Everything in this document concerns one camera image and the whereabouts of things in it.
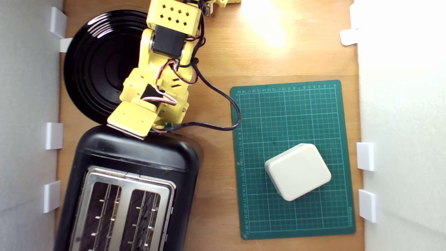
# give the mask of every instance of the wooden table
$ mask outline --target wooden table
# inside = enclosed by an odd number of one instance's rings
[[[356,168],[360,141],[356,46],[343,47],[339,31],[350,27],[353,0],[243,0],[215,8],[206,19],[207,44],[200,49],[199,67],[226,93],[232,86],[339,79],[350,152],[356,233],[351,235],[244,241],[240,237],[231,132],[202,128],[182,131],[205,149],[198,176],[185,251],[352,250],[364,249],[363,219],[358,215],[362,172]],[[66,0],[67,36],[91,18],[115,9],[147,11],[148,0]],[[67,95],[61,79],[60,121],[65,124],[59,152],[58,180],[65,193],[75,147],[95,123],[82,115]],[[230,124],[227,100],[203,83],[190,88],[185,121]]]

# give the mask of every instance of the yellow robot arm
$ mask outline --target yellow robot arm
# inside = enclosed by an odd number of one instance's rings
[[[217,3],[225,7],[228,0],[202,1],[202,9]],[[167,123],[180,124],[189,107],[188,86],[197,81],[191,66],[195,45],[200,36],[202,9],[200,2],[152,0],[147,16],[148,29],[140,43],[138,68],[124,81],[122,101],[108,117],[108,125],[144,138],[154,128]]]

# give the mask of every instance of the white plastic block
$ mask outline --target white plastic block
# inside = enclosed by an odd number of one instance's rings
[[[359,215],[373,223],[376,223],[376,196],[366,190],[359,190]]]
[[[63,38],[60,40],[60,48],[59,52],[66,53],[68,47],[70,47],[71,41],[73,38]]]
[[[313,144],[299,144],[265,162],[277,192],[287,201],[314,190],[331,179],[331,173]]]
[[[360,3],[354,2],[350,6],[350,29],[358,29],[360,26],[361,13],[360,13]]]
[[[51,7],[50,32],[58,38],[65,38],[67,17],[56,7]]]
[[[359,169],[367,171],[375,170],[373,143],[356,143],[356,157],[358,158]]]
[[[63,145],[63,124],[51,123],[46,124],[46,150],[61,149]]]
[[[45,185],[43,213],[49,213],[60,206],[60,190],[59,180]]]
[[[344,46],[356,44],[358,42],[358,31],[355,29],[343,29],[339,33],[341,43]]]

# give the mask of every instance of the white panel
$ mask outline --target white panel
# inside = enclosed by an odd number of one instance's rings
[[[379,198],[366,251],[446,247],[445,1],[363,0],[361,138],[374,142],[364,189]]]
[[[63,124],[48,122],[46,124],[46,150],[61,149],[63,146]]]
[[[50,32],[58,38],[65,38],[67,17],[56,7],[51,7]]]
[[[46,184],[43,195],[43,213],[49,213],[60,206],[60,180]]]
[[[358,168],[374,171],[375,170],[375,161],[373,154],[373,143],[356,143],[356,157],[358,159]]]
[[[366,190],[359,190],[359,215],[372,222],[376,222],[376,196]]]
[[[62,9],[62,0],[0,4],[0,251],[53,248],[54,213],[42,212],[57,161],[56,151],[45,150],[46,123],[59,117],[52,6]]]

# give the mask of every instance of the white box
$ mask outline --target white box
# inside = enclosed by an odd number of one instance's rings
[[[45,185],[43,213],[49,213],[60,206],[61,185],[60,180]]]
[[[299,144],[266,161],[265,170],[287,201],[314,190],[331,179],[331,173],[313,144]]]
[[[56,7],[51,7],[50,32],[58,38],[65,38],[67,16]]]
[[[63,124],[48,122],[46,124],[46,150],[61,149],[63,146]]]

